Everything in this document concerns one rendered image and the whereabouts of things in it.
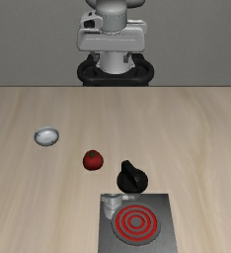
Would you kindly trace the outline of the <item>black stove plate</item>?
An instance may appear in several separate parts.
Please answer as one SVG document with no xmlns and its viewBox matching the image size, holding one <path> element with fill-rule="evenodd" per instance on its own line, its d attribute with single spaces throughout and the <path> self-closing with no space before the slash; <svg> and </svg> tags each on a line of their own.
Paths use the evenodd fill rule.
<svg viewBox="0 0 231 253">
<path fill-rule="evenodd" d="M 148 177 L 128 160 L 121 194 L 101 194 L 98 253 L 179 253 L 168 194 L 144 194 Z"/>
</svg>

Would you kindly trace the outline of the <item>red tomato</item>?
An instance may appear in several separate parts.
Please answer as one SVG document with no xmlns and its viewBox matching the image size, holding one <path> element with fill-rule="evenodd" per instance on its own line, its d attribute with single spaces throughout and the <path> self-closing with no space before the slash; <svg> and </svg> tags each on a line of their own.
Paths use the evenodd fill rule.
<svg viewBox="0 0 231 253">
<path fill-rule="evenodd" d="M 104 164 L 103 156 L 97 150 L 89 150 L 83 157 L 83 166 L 89 171 L 96 171 Z"/>
</svg>

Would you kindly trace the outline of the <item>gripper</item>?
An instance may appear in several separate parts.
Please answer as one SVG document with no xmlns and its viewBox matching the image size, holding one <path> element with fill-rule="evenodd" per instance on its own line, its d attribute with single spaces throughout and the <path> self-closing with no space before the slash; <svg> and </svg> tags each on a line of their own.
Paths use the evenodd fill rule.
<svg viewBox="0 0 231 253">
<path fill-rule="evenodd" d="M 101 30 L 81 28 L 77 36 L 77 47 L 81 51 L 90 51 L 89 56 L 97 61 L 94 51 L 141 52 L 145 48 L 147 24 L 141 20 L 128 20 L 120 32 L 103 33 Z M 124 63 L 132 63 L 131 54 L 123 57 Z"/>
</svg>

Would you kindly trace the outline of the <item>white bowl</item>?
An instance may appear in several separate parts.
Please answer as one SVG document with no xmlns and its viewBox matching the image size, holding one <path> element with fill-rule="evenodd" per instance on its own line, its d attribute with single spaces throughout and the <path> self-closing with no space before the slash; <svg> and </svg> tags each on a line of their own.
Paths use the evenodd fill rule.
<svg viewBox="0 0 231 253">
<path fill-rule="evenodd" d="M 59 132 L 51 126 L 44 126 L 35 132 L 34 140 L 40 146 L 52 146 L 59 140 Z"/>
</svg>

